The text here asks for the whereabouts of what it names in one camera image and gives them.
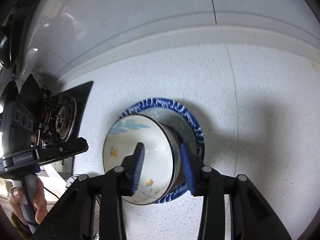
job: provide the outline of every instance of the stove burner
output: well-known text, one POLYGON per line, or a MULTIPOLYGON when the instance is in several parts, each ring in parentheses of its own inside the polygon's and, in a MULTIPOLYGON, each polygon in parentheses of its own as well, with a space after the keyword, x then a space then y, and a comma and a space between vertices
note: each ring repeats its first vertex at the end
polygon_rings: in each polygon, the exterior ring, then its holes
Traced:
POLYGON ((56 119, 56 131, 60 141, 67 141, 72 133, 76 119, 76 101, 70 98, 59 110, 56 119))

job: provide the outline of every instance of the blue flower design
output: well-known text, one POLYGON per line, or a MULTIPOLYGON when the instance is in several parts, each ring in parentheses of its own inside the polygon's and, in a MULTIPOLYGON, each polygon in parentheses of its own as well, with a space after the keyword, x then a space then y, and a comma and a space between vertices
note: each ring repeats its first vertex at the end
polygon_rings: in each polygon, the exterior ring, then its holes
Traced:
POLYGON ((128 130, 140 130, 140 128, 150 128, 145 124, 135 123, 134 119, 128 119, 123 123, 122 121, 117 122, 114 127, 111 128, 110 134, 119 134, 127 132, 128 130))

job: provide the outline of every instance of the blue patterned plate rim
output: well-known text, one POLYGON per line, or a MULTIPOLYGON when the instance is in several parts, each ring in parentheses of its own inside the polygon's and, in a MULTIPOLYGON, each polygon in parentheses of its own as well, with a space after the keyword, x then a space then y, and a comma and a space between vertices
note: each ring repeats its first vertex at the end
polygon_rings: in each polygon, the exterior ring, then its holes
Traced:
MULTIPOLYGON (((127 115, 139 113, 142 110, 152 108, 152 107, 163 107, 180 114, 189 123, 190 127, 193 130, 193 133, 196 138, 197 156, 200 156, 202 159, 204 159, 204 138, 203 138, 201 127, 198 121, 196 120, 196 118, 193 116, 193 114, 186 107, 184 107, 182 104, 180 104, 177 101, 167 99, 167 98, 144 99, 130 106, 128 109, 126 109, 120 115, 119 119, 127 115)), ((167 195, 164 195, 160 200, 158 200, 155 203, 166 203, 171 200, 174 200, 177 197, 180 197, 182 194, 184 194, 187 190, 188 190, 187 184, 186 182, 184 182, 179 187, 177 187, 176 189, 168 193, 167 195)))

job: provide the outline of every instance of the fingernail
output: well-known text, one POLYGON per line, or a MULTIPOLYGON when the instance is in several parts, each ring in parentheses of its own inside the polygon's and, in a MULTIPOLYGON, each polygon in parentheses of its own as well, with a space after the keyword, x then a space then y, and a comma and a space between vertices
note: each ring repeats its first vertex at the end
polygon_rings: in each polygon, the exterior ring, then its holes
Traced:
POLYGON ((13 190, 12 190, 12 193, 14 195, 15 198, 19 199, 21 198, 21 189, 18 188, 18 187, 15 187, 13 190))

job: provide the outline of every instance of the gray handle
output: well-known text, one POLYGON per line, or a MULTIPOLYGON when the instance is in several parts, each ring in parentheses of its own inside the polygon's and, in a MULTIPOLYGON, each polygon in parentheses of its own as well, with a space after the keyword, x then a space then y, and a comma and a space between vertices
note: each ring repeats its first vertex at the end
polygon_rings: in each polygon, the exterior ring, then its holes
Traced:
POLYGON ((23 178, 13 181, 14 187, 19 187, 23 190, 23 198, 20 203, 20 208, 32 233, 34 233, 38 227, 36 222, 36 208, 33 204, 38 188, 37 185, 38 176, 36 174, 29 174, 23 178))

